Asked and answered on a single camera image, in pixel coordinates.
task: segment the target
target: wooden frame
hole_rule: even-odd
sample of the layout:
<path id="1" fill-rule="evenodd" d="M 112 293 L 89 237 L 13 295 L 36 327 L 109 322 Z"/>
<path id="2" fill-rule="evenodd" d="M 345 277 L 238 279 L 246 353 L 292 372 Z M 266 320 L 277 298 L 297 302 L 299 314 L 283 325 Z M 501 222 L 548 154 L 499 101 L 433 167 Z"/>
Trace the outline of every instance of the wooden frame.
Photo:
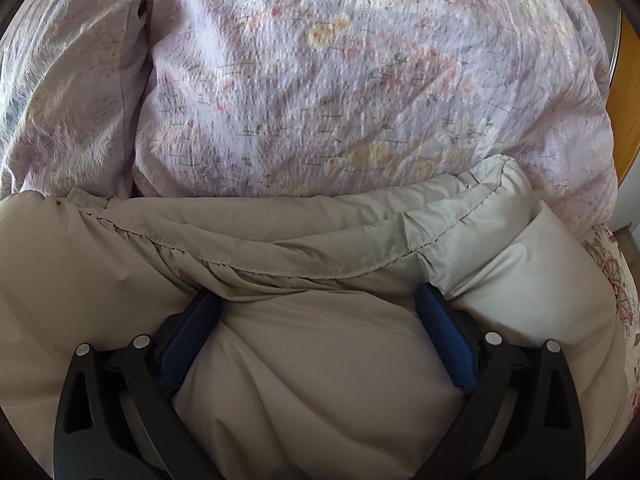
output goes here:
<path id="1" fill-rule="evenodd" d="M 595 0 L 587 1 L 592 6 L 595 3 Z M 613 161 L 620 185 L 640 152 L 640 37 L 624 14 L 607 112 L 613 129 Z"/>

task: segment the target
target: shiny beige fabric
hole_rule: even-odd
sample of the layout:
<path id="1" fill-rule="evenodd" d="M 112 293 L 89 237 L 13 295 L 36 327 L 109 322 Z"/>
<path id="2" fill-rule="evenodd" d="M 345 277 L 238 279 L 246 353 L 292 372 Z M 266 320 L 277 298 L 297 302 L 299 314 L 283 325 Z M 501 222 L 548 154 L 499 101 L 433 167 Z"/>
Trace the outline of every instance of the shiny beige fabric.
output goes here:
<path id="1" fill-rule="evenodd" d="M 412 312 L 426 281 L 508 340 L 562 343 L 590 462 L 623 429 L 612 290 L 507 157 L 336 199 L 27 192 L 0 202 L 0 254 L 0 404 L 48 467 L 75 346 L 152 333 L 200 286 L 226 313 L 175 406 L 229 480 L 416 471 L 463 400 Z"/>

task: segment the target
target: blue gripper pad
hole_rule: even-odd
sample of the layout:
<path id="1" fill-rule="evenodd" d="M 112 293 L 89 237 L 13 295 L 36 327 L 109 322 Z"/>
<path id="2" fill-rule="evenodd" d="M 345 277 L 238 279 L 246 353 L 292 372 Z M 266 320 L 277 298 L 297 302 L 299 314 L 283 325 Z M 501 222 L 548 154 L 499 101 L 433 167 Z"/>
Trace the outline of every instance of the blue gripper pad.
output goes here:
<path id="1" fill-rule="evenodd" d="M 418 287 L 415 309 L 451 381 L 471 394 L 478 386 L 480 327 L 468 314 L 447 305 L 440 291 L 429 283 Z"/>
<path id="2" fill-rule="evenodd" d="M 158 359 L 158 386 L 167 395 L 173 395 L 180 389 L 221 314 L 222 299 L 203 289 L 178 315 L 181 324 Z"/>

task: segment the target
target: floral pillow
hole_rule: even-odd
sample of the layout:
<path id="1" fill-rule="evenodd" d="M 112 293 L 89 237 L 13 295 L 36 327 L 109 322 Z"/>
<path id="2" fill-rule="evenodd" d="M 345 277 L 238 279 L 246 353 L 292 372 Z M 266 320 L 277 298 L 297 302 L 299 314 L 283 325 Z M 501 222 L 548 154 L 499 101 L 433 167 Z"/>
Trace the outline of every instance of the floral pillow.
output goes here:
<path id="1" fill-rule="evenodd" d="M 626 380 L 633 414 L 640 409 L 640 312 L 638 290 L 613 233 L 604 224 L 587 231 L 582 246 L 609 280 L 626 336 Z"/>

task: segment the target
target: silver pin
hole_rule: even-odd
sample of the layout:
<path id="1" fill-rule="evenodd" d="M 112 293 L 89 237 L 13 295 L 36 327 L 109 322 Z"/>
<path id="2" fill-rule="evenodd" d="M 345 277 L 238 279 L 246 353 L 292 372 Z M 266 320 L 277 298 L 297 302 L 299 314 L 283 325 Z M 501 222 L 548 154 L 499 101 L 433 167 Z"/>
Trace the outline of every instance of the silver pin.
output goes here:
<path id="1" fill-rule="evenodd" d="M 89 350 L 91 350 L 91 347 L 87 343 L 82 343 L 76 348 L 76 355 L 82 357 L 83 355 L 87 355 Z"/>
<path id="2" fill-rule="evenodd" d="M 546 342 L 546 349 L 554 354 L 557 354 L 560 351 L 560 345 L 553 340 L 549 340 Z"/>
<path id="3" fill-rule="evenodd" d="M 139 335 L 137 338 L 133 340 L 133 346 L 135 346 L 135 348 L 144 348 L 148 346 L 149 343 L 151 343 L 151 339 L 149 338 L 148 335 L 145 335 L 145 334 Z"/>
<path id="4" fill-rule="evenodd" d="M 498 346 L 502 343 L 502 336 L 497 332 L 487 332 L 484 334 L 484 340 L 490 345 Z"/>

